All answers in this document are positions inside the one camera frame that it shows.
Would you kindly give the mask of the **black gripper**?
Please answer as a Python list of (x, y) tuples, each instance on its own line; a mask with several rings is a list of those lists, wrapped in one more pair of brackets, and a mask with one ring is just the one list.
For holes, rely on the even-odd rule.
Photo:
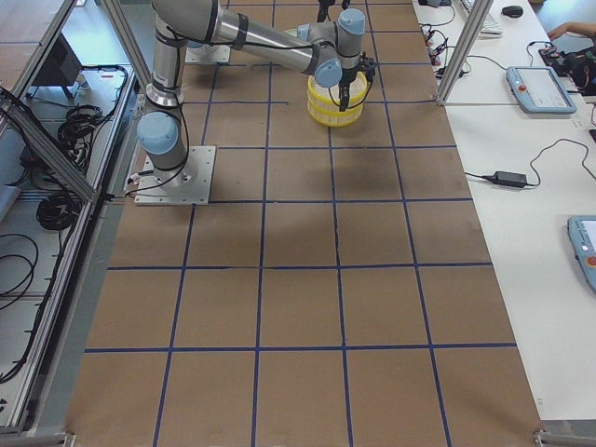
[(349, 88), (350, 84), (355, 80), (354, 69), (343, 69), (342, 78), (338, 84), (339, 88), (339, 111), (344, 112), (345, 107), (348, 107), (350, 101)]

